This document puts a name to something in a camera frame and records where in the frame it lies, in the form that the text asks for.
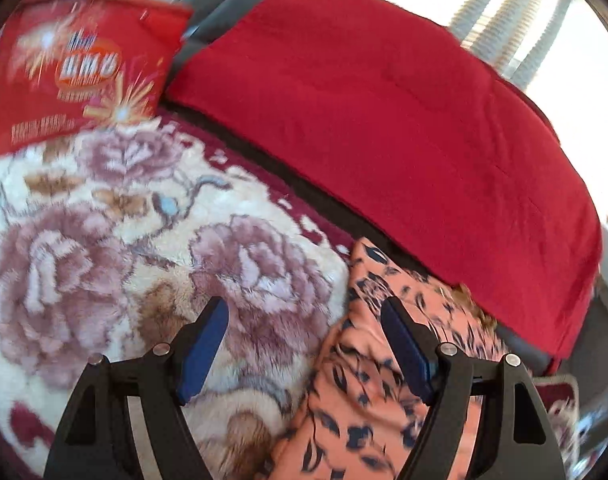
red towel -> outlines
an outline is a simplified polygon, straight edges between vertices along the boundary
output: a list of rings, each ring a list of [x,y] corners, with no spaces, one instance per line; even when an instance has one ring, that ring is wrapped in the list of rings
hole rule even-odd
[[[548,121],[447,30],[383,0],[264,0],[168,96],[570,353],[601,255],[594,205]]]

